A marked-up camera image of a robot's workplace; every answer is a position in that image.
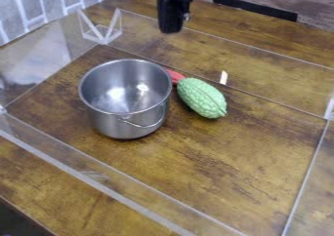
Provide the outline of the stainless steel pot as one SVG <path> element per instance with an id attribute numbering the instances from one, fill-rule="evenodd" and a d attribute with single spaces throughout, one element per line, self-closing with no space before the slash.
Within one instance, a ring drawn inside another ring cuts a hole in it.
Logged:
<path id="1" fill-rule="evenodd" d="M 144 59 L 101 63 L 78 84 L 90 126 L 111 138 L 145 137 L 167 119 L 171 91 L 171 77 L 159 64 Z"/>

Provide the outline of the black wall strip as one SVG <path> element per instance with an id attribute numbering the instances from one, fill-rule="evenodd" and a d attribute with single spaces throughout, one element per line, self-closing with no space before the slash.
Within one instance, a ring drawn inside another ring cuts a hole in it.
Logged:
<path id="1" fill-rule="evenodd" d="M 267 7 L 259 4 L 253 4 L 251 2 L 243 0 L 212 0 L 215 4 L 228 6 L 235 9 L 241 9 L 244 11 L 280 19 L 296 22 L 298 21 L 298 14 L 284 11 L 282 9 L 276 9 L 272 7 Z"/>

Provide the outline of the pink spoon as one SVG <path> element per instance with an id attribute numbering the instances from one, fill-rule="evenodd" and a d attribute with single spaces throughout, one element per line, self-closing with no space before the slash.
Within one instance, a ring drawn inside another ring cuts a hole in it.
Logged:
<path id="1" fill-rule="evenodd" d="M 179 73 L 179 72 L 176 72 L 176 71 L 173 71 L 171 69 L 168 69 L 167 72 L 169 74 L 173 85 L 176 85 L 177 82 L 185 78 L 185 76 L 181 73 Z"/>

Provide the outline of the green bitter gourd toy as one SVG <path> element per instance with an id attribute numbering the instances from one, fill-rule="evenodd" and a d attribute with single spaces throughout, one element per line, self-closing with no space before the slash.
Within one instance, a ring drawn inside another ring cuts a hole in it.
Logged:
<path id="1" fill-rule="evenodd" d="M 187 106 L 204 118 L 216 119 L 227 114 L 227 101 L 223 94 L 196 78 L 177 82 L 177 94 Z"/>

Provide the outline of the clear acrylic enclosure wall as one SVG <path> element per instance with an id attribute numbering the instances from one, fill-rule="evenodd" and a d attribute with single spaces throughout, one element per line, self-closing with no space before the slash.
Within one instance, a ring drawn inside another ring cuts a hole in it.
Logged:
<path id="1" fill-rule="evenodd" d="M 123 34 L 82 38 L 77 13 L 0 48 L 0 189 L 65 235 L 334 236 L 334 68 L 133 12 L 82 11 Z M 119 140 L 88 124 L 78 84 L 145 59 L 212 85 L 227 114 L 171 98 L 161 127 Z"/>

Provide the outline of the clear acrylic corner bracket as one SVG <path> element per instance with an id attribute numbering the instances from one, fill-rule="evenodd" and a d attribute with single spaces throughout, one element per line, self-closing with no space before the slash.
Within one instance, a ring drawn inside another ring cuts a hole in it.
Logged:
<path id="1" fill-rule="evenodd" d="M 121 12 L 116 10 L 108 25 L 93 24 L 82 10 L 77 10 L 82 38 L 108 45 L 123 34 Z"/>

